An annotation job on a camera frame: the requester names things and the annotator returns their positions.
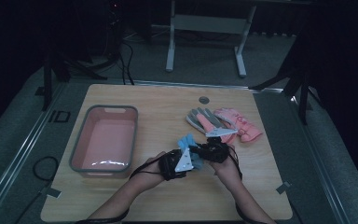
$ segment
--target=blue glove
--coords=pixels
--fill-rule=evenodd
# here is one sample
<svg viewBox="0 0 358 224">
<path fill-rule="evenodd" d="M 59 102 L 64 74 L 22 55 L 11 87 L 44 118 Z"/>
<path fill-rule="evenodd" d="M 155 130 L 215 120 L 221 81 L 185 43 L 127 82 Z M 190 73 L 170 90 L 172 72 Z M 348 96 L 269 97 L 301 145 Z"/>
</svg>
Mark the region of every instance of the blue glove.
<svg viewBox="0 0 358 224">
<path fill-rule="evenodd" d="M 196 147 L 197 144 L 194 141 L 193 134 L 189 133 L 188 135 L 179 139 L 178 146 L 182 150 L 182 153 L 184 153 L 186 148 L 188 148 L 189 146 Z M 203 162 L 199 154 L 190 152 L 190 158 L 194 168 L 200 170 L 202 168 Z"/>
</svg>

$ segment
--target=white metal frame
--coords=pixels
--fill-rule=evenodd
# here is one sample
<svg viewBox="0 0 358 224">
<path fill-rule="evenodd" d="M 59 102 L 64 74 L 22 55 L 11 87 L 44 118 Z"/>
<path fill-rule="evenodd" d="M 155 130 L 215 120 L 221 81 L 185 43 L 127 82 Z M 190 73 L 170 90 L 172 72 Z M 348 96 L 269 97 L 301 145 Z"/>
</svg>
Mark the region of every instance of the white metal frame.
<svg viewBox="0 0 358 224">
<path fill-rule="evenodd" d="M 240 77 L 246 77 L 245 64 L 242 58 L 243 47 L 251 28 L 256 6 L 252 6 L 247 19 L 231 19 L 217 17 L 203 17 L 175 14 L 175 0 L 171 1 L 171 29 L 170 45 L 168 47 L 167 72 L 173 71 L 173 61 L 175 54 L 175 30 L 190 30 L 202 32 L 216 32 L 225 34 L 241 35 L 240 44 L 234 48 L 237 60 L 238 72 Z"/>
</svg>

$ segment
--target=light wood tabletop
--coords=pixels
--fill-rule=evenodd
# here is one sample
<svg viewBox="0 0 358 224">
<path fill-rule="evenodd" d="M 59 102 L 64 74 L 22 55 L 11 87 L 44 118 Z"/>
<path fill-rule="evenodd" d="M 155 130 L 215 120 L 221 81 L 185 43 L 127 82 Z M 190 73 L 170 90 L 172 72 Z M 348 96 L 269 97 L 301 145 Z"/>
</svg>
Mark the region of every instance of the light wood tabletop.
<svg viewBox="0 0 358 224">
<path fill-rule="evenodd" d="M 199 101 L 208 97 L 207 105 Z M 263 132 L 253 143 L 236 148 L 243 184 L 261 207 L 274 219 L 289 219 L 292 210 L 285 193 L 276 190 L 282 184 L 263 122 L 252 93 L 246 89 L 123 86 L 95 84 L 89 87 L 74 129 L 63 153 L 52 188 L 62 192 L 56 199 L 48 197 L 41 218 L 46 222 L 75 221 L 87 218 L 127 179 L 86 178 L 69 166 L 71 153 L 87 110 L 93 105 L 132 105 L 138 109 L 138 132 L 133 151 L 132 170 L 161 151 L 178 148 L 177 141 L 193 133 L 196 142 L 206 143 L 203 133 L 186 122 L 193 108 L 221 107 L 239 110 Z M 241 220 L 235 203 L 213 169 L 206 163 L 202 169 L 187 172 L 187 177 L 164 181 L 140 195 L 124 221 L 201 221 Z"/>
</svg>

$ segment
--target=person's right arm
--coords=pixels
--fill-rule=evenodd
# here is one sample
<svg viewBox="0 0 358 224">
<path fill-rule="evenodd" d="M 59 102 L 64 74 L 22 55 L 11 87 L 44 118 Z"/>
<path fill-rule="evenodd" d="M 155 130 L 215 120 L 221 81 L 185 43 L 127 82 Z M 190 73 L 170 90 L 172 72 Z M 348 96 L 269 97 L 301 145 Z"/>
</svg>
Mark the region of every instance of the person's right arm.
<svg viewBox="0 0 358 224">
<path fill-rule="evenodd" d="M 233 158 L 235 153 L 230 150 L 230 154 Z M 220 181 L 231 192 L 237 206 L 242 213 L 251 220 L 264 223 L 275 223 L 275 221 L 269 217 L 269 215 L 260 207 L 250 194 L 248 189 L 243 185 L 239 170 L 235 162 L 227 157 L 222 163 L 210 162 L 209 163 L 215 170 L 215 174 L 219 177 Z"/>
</svg>

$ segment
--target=person's left hand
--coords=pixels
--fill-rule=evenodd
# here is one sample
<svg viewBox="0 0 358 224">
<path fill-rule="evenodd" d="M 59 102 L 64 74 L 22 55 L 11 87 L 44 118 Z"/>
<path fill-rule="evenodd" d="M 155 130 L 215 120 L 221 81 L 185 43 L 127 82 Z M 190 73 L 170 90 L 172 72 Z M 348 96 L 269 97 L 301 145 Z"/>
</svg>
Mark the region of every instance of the person's left hand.
<svg viewBox="0 0 358 224">
<path fill-rule="evenodd" d="M 145 163 L 151 162 L 161 156 L 163 156 L 166 152 L 160 152 L 156 157 L 149 158 Z M 141 192 L 144 192 L 148 189 L 152 189 L 153 187 L 157 186 L 161 182 L 164 181 L 164 177 L 160 175 L 160 170 L 158 167 L 158 161 L 151 163 L 150 165 L 146 166 L 140 173 L 136 174 L 130 181 L 135 182 L 137 188 Z"/>
</svg>

